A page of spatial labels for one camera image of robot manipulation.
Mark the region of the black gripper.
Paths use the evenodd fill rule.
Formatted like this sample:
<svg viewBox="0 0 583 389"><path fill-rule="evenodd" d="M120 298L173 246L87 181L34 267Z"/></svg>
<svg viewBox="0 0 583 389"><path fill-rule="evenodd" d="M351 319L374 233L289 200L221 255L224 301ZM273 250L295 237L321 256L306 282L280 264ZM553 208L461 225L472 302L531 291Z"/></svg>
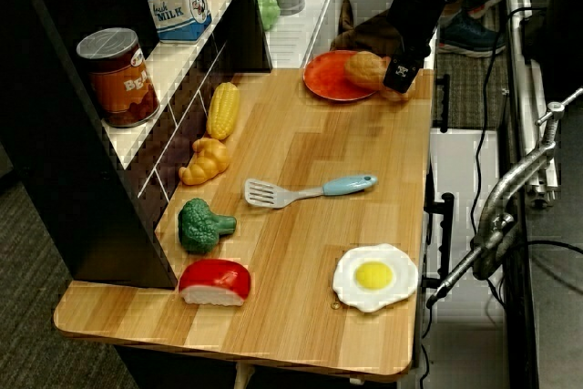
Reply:
<svg viewBox="0 0 583 389"><path fill-rule="evenodd" d="M445 5L453 0L393 0L387 21L401 37L402 55L389 61L383 84L398 93L406 93L413 84Z"/></svg>

